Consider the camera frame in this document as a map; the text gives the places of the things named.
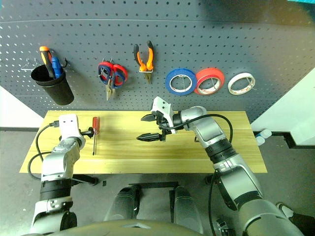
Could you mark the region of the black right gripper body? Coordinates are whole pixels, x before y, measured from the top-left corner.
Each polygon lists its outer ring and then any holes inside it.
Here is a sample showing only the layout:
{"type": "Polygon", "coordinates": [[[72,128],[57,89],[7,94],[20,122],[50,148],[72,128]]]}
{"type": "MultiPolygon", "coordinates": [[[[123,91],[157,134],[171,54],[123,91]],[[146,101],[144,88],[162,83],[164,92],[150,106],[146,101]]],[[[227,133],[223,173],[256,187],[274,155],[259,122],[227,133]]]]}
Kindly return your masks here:
{"type": "Polygon", "coordinates": [[[166,141],[166,135],[171,134],[171,131],[166,129],[169,127],[167,119],[164,117],[163,113],[160,111],[155,111],[153,114],[156,117],[156,123],[159,129],[162,131],[161,134],[154,133],[152,141],[166,141]]]}

